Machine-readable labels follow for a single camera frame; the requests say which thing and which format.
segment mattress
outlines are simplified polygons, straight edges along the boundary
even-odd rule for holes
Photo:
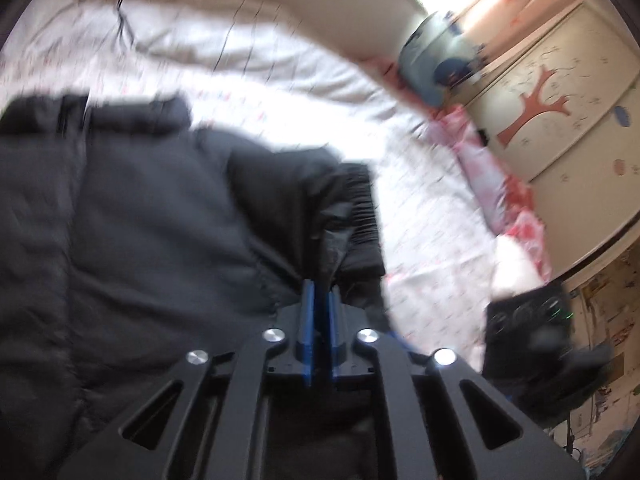
[[[182,95],[193,124],[274,148],[327,146],[374,177],[395,329],[482,366],[495,238],[430,122],[278,4],[33,0],[0,53],[0,108],[21,94],[94,103]]]

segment pink curtain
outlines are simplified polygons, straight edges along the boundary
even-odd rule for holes
[[[576,0],[478,0],[458,17],[468,40],[490,63]]]

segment orange curtain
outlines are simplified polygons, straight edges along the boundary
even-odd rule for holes
[[[576,0],[478,0],[458,17],[465,37],[490,63]]]

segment metal bolt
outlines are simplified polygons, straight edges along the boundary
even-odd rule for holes
[[[440,366],[449,366],[456,360],[456,353],[451,348],[441,348],[433,358]]]
[[[375,343],[380,336],[372,328],[363,328],[358,332],[358,339],[363,343]]]
[[[262,337],[269,343],[277,343],[285,337],[284,332],[279,328],[270,328],[262,332]]]
[[[209,360],[209,354],[204,350],[191,350],[187,354],[187,361],[192,365],[203,365]]]

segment bedding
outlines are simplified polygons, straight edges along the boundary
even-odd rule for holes
[[[430,122],[278,4],[33,0],[0,59],[0,108],[21,94],[92,104],[180,94],[194,126],[270,148],[326,146],[372,172],[395,329],[424,353],[484,353],[495,239]]]

